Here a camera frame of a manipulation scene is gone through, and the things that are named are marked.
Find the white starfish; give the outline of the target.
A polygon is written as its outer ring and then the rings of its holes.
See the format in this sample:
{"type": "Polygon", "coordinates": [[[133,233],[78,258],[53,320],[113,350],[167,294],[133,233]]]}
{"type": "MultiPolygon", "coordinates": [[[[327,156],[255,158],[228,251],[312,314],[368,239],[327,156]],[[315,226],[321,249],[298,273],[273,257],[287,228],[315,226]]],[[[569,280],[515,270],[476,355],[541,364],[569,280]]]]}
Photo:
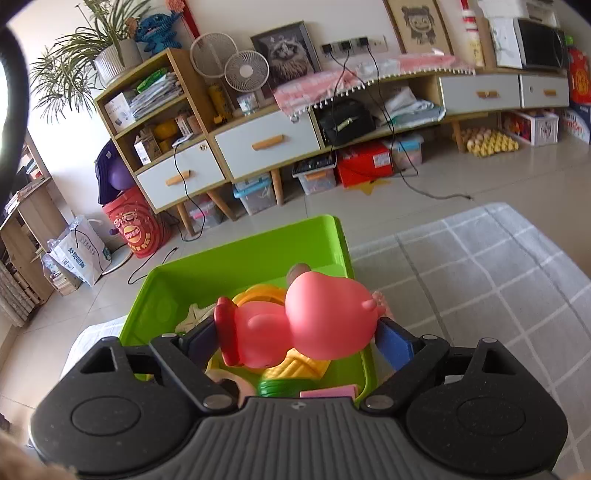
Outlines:
{"type": "Polygon", "coordinates": [[[206,320],[214,311],[214,304],[201,308],[196,303],[191,304],[188,308],[187,316],[179,324],[176,325],[175,332],[177,334],[185,334],[197,326],[200,322],[206,320]]]}

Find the yellow plastic cup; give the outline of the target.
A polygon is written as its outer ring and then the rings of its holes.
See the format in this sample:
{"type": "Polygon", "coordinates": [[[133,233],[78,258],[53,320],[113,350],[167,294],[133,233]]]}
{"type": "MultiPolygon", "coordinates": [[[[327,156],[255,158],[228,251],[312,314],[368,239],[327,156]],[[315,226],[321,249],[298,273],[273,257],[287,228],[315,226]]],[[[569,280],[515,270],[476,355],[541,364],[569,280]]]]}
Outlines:
{"type": "Polygon", "coordinates": [[[256,387],[252,385],[252,382],[228,370],[228,366],[225,365],[222,359],[221,350],[217,350],[208,360],[205,373],[211,380],[221,386],[228,386],[228,383],[231,383],[232,392],[238,391],[239,401],[256,395],[256,387]]]}

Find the pink pig toy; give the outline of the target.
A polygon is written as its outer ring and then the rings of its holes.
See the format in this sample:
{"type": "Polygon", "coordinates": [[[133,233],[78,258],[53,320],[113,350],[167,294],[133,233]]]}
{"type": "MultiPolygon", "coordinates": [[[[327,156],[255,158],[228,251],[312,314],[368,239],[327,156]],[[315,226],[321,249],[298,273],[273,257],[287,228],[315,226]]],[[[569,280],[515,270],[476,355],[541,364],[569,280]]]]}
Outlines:
{"type": "Polygon", "coordinates": [[[312,360],[349,357],[373,339],[386,309],[356,280],[308,271],[287,288],[284,304],[221,297],[213,311],[224,363],[262,369],[295,349],[312,360]]]}

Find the orange pumpkin mould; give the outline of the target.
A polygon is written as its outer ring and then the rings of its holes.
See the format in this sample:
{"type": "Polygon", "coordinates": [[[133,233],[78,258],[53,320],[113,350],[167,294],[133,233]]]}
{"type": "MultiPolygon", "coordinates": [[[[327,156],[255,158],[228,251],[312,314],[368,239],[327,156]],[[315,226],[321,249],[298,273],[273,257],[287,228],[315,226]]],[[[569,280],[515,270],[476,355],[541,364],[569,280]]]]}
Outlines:
{"type": "Polygon", "coordinates": [[[232,302],[235,303],[236,306],[242,306],[249,302],[270,302],[283,305],[286,295],[286,288],[276,287],[270,284],[257,284],[249,287],[249,289],[246,289],[242,293],[235,295],[232,302]]]}

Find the yellow corn toy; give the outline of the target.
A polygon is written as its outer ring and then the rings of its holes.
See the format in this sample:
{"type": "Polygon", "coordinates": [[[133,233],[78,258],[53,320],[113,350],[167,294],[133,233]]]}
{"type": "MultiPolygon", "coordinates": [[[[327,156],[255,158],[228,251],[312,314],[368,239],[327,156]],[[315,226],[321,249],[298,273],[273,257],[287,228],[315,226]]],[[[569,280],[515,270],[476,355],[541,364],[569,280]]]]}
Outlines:
{"type": "Polygon", "coordinates": [[[315,360],[301,354],[297,349],[287,351],[286,358],[279,365],[266,371],[266,377],[276,379],[311,379],[319,380],[325,376],[331,361],[315,360]]]}

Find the green plastic cookie box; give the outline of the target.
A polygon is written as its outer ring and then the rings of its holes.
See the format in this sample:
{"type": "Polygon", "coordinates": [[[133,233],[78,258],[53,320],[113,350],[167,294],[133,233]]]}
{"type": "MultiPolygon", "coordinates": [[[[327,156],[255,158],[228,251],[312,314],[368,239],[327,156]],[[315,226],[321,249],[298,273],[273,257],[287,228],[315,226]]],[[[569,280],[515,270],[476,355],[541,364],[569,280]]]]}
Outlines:
{"type": "Polygon", "coordinates": [[[290,267],[305,263],[331,276],[353,278],[339,219],[321,215],[259,233],[154,268],[144,280],[119,336],[146,345],[172,333],[189,307],[203,308],[264,284],[284,287],[290,267]]]}

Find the pink flat block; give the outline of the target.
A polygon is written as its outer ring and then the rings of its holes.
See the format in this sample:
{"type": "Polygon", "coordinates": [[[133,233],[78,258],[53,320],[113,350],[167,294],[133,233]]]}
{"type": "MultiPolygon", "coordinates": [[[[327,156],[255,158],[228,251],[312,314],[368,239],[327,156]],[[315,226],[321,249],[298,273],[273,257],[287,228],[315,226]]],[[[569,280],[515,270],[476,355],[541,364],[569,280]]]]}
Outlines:
{"type": "Polygon", "coordinates": [[[321,388],[315,390],[304,390],[300,392],[301,398],[341,398],[349,397],[353,400],[358,395],[358,386],[355,384],[343,385],[338,387],[321,388]]]}

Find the grey checked cloth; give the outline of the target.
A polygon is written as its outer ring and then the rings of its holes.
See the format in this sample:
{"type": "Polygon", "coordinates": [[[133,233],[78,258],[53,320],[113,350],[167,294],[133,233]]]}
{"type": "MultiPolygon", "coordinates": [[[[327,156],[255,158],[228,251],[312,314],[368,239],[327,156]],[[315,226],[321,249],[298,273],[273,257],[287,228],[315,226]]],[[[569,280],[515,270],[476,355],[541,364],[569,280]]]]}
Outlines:
{"type": "Polygon", "coordinates": [[[554,479],[590,467],[590,282],[505,204],[349,251],[353,280],[425,347],[376,345],[319,380],[98,340],[41,402],[31,440],[83,479],[554,479]],[[355,384],[353,400],[300,392],[355,384]]]}

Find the red printed bucket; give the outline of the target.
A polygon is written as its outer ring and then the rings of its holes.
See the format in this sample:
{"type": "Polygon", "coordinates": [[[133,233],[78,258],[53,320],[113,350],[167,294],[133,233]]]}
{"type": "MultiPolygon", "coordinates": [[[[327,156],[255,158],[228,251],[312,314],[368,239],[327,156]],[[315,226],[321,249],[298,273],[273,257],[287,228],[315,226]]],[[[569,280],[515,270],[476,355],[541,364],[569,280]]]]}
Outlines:
{"type": "Polygon", "coordinates": [[[170,227],[153,212],[137,186],[120,193],[102,210],[139,259],[150,257],[170,239],[170,227]]]}

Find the white paper bag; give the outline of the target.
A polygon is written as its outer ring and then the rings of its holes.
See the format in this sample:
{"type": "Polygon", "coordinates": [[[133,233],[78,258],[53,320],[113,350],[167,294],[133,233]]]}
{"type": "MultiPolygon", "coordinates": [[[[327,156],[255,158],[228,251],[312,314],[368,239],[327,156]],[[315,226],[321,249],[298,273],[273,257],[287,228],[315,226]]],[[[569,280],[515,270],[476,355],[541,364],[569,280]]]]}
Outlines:
{"type": "Polygon", "coordinates": [[[50,257],[89,286],[94,286],[111,265],[111,252],[92,223],[80,215],[47,245],[50,257]]]}

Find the clear storage bin blue lid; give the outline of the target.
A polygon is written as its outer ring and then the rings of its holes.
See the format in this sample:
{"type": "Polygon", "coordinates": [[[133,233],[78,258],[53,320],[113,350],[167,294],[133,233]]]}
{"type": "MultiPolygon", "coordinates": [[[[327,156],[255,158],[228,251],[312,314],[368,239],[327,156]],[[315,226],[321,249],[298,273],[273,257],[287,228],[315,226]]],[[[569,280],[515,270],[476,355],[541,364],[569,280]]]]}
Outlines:
{"type": "Polygon", "coordinates": [[[233,184],[232,194],[250,216],[276,205],[273,180],[268,173],[233,184]]]}

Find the red box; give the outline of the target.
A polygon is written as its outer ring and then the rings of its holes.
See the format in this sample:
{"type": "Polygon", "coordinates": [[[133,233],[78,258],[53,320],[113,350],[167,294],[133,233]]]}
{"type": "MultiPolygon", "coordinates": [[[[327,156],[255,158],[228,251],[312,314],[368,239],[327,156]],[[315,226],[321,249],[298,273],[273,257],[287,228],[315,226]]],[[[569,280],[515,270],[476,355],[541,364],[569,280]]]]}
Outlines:
{"type": "Polygon", "coordinates": [[[337,154],[339,179],[345,188],[394,174],[389,148],[381,141],[370,141],[340,149],[337,154]]]}

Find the long wooden tv cabinet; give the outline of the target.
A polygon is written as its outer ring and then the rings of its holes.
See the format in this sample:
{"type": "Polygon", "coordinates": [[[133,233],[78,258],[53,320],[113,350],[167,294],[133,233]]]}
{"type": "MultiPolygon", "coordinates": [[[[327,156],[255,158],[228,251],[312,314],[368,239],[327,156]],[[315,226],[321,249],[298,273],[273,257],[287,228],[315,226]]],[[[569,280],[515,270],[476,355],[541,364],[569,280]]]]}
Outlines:
{"type": "MultiPolygon", "coordinates": [[[[432,102],[440,115],[425,118],[416,125],[396,120],[390,113],[385,114],[386,123],[380,124],[374,116],[374,130],[362,135],[346,134],[339,147],[442,122],[458,124],[464,117],[475,118],[512,109],[566,107],[569,103],[566,75],[509,70],[473,74],[466,71],[419,71],[368,81],[339,93],[338,98],[342,101],[368,98],[375,107],[381,108],[384,106],[381,99],[386,94],[404,86],[410,87],[417,99],[432,102]]],[[[242,181],[337,149],[318,123],[318,119],[332,113],[335,113],[332,100],[290,116],[280,110],[259,113],[252,119],[233,122],[216,133],[214,140],[231,178],[242,181]]]]}

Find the yellow egg tray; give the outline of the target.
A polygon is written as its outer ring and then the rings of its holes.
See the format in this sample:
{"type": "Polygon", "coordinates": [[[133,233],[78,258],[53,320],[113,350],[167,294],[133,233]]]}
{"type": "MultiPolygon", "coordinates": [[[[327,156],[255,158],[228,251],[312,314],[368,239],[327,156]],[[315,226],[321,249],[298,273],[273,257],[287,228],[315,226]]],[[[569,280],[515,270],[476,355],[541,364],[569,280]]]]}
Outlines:
{"type": "Polygon", "coordinates": [[[462,130],[461,140],[469,153],[482,158],[520,149],[520,144],[509,135],[485,127],[462,130]]]}

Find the wooden shelf cabinet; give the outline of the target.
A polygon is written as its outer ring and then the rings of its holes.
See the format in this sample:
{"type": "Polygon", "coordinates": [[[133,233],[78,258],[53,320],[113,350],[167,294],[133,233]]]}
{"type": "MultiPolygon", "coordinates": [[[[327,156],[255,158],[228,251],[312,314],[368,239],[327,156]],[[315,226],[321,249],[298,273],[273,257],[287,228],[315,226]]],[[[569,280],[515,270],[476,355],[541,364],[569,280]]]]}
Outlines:
{"type": "Polygon", "coordinates": [[[213,138],[216,112],[187,51],[167,49],[146,60],[115,80],[94,103],[123,163],[154,213],[174,208],[187,233],[193,235],[186,202],[204,194],[226,218],[235,221],[235,213],[219,193],[232,177],[213,138]],[[157,108],[118,127],[108,106],[128,105],[125,95],[162,68],[175,76],[179,93],[163,97],[157,108]]]}

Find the black bag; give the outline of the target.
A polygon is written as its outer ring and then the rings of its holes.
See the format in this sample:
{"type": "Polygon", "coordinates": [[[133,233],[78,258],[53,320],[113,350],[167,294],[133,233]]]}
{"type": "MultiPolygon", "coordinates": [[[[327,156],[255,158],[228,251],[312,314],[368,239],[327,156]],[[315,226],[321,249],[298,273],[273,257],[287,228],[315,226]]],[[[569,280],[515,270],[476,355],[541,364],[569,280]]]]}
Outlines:
{"type": "Polygon", "coordinates": [[[318,126],[325,142],[335,147],[348,144],[376,129],[374,117],[366,105],[351,98],[322,109],[318,126]]]}

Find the pink tasselled cloth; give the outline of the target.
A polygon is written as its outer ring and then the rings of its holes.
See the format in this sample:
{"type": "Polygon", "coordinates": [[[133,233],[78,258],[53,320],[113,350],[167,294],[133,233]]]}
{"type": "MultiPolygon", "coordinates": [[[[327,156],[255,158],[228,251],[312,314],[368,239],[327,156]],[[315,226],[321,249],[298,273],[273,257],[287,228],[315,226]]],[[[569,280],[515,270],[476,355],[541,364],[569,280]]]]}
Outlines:
{"type": "Polygon", "coordinates": [[[328,106],[342,96],[387,80],[418,77],[435,73],[474,75],[476,69],[453,56],[436,53],[401,54],[377,63],[322,71],[281,85],[273,93],[277,107],[287,117],[328,106]]]}

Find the white desk fan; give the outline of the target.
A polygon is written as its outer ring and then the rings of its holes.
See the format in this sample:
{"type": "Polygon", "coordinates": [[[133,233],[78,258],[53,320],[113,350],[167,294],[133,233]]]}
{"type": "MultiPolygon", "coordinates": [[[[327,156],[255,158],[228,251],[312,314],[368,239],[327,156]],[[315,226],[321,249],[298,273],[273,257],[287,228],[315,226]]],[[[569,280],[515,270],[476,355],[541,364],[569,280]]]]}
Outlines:
{"type": "Polygon", "coordinates": [[[239,93],[238,104],[243,114],[250,115],[259,109],[256,91],[266,85],[269,76],[269,62],[255,50],[239,51],[229,57],[224,67],[224,78],[239,93]]]}

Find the potted green plant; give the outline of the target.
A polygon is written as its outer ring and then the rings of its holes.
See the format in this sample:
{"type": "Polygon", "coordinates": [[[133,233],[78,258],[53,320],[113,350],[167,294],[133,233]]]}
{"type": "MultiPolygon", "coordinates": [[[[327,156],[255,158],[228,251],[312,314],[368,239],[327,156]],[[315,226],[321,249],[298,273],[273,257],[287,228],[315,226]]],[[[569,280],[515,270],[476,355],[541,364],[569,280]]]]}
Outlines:
{"type": "Polygon", "coordinates": [[[84,26],[59,36],[30,67],[36,108],[46,121],[61,120],[67,111],[93,109],[91,91],[97,87],[95,61],[109,47],[122,58],[122,42],[129,38],[126,21],[149,11],[147,1],[85,1],[89,11],[84,26]]]}

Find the framed cat picture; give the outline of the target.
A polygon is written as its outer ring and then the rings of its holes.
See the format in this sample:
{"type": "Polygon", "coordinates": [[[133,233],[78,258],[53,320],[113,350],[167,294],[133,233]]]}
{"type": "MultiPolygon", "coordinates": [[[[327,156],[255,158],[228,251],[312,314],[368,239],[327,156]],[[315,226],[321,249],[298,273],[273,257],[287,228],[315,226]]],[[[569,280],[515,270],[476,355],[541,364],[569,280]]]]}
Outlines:
{"type": "Polygon", "coordinates": [[[250,37],[257,52],[270,65],[271,90],[322,70],[304,21],[284,25],[250,37]]]}

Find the blue stitch plush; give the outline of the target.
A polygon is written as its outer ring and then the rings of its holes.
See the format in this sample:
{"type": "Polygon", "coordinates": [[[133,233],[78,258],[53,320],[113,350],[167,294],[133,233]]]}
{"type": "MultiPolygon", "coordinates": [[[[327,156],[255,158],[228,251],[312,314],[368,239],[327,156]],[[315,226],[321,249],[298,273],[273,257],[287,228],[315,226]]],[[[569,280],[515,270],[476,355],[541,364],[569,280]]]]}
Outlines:
{"type": "Polygon", "coordinates": [[[134,40],[144,43],[144,51],[151,56],[168,48],[180,49],[181,44],[176,40],[174,23],[179,19],[178,12],[156,13],[143,18],[135,30],[134,40]]]}

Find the framed cartoon girl picture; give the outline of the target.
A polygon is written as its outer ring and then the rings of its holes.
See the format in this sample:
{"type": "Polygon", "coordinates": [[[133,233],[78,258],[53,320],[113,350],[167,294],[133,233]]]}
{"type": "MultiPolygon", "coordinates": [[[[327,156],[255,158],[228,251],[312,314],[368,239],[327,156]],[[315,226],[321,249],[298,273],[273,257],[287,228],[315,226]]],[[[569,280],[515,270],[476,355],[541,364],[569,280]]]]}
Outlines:
{"type": "Polygon", "coordinates": [[[439,4],[434,0],[386,0],[401,51],[406,54],[453,54],[439,4]]]}

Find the microwave oven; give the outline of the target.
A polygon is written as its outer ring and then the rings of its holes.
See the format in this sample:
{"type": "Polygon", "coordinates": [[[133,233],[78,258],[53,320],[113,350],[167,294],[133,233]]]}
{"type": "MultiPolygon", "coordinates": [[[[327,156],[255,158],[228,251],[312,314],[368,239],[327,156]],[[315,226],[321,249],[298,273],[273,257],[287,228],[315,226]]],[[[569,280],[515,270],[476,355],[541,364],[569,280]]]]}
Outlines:
{"type": "Polygon", "coordinates": [[[489,20],[498,67],[564,70],[568,51],[562,30],[525,18],[489,20]]]}

